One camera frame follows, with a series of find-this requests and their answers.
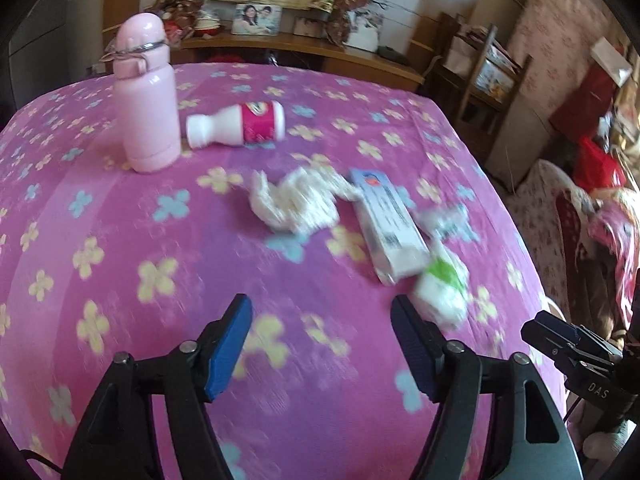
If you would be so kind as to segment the wedding photo frame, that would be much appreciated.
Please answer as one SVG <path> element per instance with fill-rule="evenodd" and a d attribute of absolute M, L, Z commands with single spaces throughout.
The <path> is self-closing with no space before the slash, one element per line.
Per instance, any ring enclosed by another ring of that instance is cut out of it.
<path fill-rule="evenodd" d="M 359 8 L 348 11 L 347 17 L 349 19 L 349 33 L 344 45 L 375 53 L 380 43 L 384 23 L 383 14 L 369 8 Z"/>

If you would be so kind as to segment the pink patterned blanket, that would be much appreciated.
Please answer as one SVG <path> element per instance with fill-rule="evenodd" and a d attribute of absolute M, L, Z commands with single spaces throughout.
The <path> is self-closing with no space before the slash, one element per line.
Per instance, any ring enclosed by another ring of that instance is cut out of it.
<path fill-rule="evenodd" d="M 589 221 L 588 233 L 615 257 L 615 298 L 629 328 L 639 271 L 639 193 L 629 188 L 597 188 L 590 196 L 599 208 Z"/>

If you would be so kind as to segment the white green plastic bag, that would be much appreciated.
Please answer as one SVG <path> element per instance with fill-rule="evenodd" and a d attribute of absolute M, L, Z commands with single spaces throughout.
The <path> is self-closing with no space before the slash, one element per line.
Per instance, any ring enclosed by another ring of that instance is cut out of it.
<path fill-rule="evenodd" d="M 426 266 L 410 299 L 425 321 L 441 330 L 456 330 L 468 317 L 469 270 L 445 243 L 469 226 L 465 206 L 422 210 L 413 215 L 425 236 Z"/>

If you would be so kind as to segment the pink floral tablecloth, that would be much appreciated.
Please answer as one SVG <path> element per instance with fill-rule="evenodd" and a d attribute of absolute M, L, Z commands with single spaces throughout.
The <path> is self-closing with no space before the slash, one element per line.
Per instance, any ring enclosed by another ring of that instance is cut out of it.
<path fill-rule="evenodd" d="M 412 281 L 381 284 L 351 204 L 335 228 L 271 232 L 250 211 L 250 177 L 374 169 L 411 209 L 465 206 L 450 248 L 469 271 L 469 315 L 454 338 L 496 358 L 526 350 L 521 327 L 546 305 L 510 214 L 429 100 L 265 65 L 189 64 L 176 78 L 182 116 L 275 100 L 286 137 L 136 174 L 110 77 L 40 96 L 2 131 L 2 422 L 62 463 L 115 352 L 161 356 L 242 292 L 252 329 L 208 409 L 235 478 L 407 478 L 436 412 L 390 326 Z"/>

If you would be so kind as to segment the framed family photo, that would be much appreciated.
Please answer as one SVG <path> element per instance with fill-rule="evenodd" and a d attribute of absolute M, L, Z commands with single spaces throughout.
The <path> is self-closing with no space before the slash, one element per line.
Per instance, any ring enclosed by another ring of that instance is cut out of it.
<path fill-rule="evenodd" d="M 270 4 L 240 3 L 234 11 L 231 33 L 235 36 L 276 36 L 282 9 Z"/>

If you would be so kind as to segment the white pink yogurt bottle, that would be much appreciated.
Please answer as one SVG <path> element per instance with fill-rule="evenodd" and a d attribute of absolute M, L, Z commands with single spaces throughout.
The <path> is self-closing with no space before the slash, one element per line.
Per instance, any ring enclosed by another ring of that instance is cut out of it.
<path fill-rule="evenodd" d="M 186 140 L 190 148 L 274 143 L 284 136 L 284 108 L 276 101 L 245 102 L 222 108 L 213 115 L 196 114 L 186 118 Z"/>

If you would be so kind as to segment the red plastic bag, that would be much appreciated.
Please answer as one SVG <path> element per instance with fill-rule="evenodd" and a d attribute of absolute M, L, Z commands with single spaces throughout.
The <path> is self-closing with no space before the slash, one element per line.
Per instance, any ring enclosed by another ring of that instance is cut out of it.
<path fill-rule="evenodd" d="M 588 138 L 578 142 L 573 180 L 588 193 L 599 188 L 622 188 L 627 182 L 620 163 Z"/>

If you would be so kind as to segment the white tissue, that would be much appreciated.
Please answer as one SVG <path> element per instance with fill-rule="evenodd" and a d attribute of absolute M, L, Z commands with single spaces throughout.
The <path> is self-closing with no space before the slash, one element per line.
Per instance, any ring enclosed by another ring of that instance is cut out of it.
<path fill-rule="evenodd" d="M 340 222 L 337 201 L 359 202 L 363 192 L 330 167 L 298 167 L 277 184 L 255 171 L 250 209 L 270 229 L 310 235 Z"/>

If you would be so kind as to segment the white medicine box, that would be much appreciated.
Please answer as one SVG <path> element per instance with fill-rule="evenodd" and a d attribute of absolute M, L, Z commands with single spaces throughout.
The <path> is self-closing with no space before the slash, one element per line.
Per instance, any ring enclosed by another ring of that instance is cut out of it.
<path fill-rule="evenodd" d="M 362 199 L 355 210 L 378 279 L 384 285 L 420 274 L 428 248 L 392 181 L 379 171 L 350 170 Z"/>

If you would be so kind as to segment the wooden chair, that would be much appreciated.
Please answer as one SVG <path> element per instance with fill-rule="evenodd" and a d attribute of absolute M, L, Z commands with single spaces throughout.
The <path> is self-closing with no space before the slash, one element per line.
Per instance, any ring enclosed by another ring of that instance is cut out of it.
<path fill-rule="evenodd" d="M 466 24 L 444 14 L 425 75 L 427 96 L 438 104 L 461 140 L 484 164 L 520 92 L 531 58 L 519 63 L 498 40 L 498 26 Z"/>

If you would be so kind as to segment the wooden low cabinet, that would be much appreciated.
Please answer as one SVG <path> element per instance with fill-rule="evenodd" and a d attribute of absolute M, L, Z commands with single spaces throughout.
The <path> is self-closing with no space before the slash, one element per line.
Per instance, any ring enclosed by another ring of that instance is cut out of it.
<path fill-rule="evenodd" d="M 424 78 L 413 68 L 379 55 L 329 41 L 292 34 L 234 36 L 230 32 L 209 38 L 189 38 L 171 51 L 177 64 L 235 61 L 306 68 L 415 92 Z"/>

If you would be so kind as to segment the floral covered sofa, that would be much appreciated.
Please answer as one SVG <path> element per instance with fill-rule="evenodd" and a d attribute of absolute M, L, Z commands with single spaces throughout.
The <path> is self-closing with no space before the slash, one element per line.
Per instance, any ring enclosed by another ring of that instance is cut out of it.
<path fill-rule="evenodd" d="M 588 233 L 598 207 L 559 167 L 539 159 L 506 208 L 532 257 L 544 306 L 622 348 L 626 328 L 616 301 L 615 259 Z"/>

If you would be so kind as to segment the pink thermos bottle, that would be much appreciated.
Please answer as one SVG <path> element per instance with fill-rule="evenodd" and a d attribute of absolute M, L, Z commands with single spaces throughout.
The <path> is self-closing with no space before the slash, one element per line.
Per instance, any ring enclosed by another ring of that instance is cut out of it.
<path fill-rule="evenodd" d="M 176 77 L 163 21 L 139 13 L 122 24 L 105 52 L 113 62 L 117 127 L 134 171 L 150 174 L 181 153 Z"/>

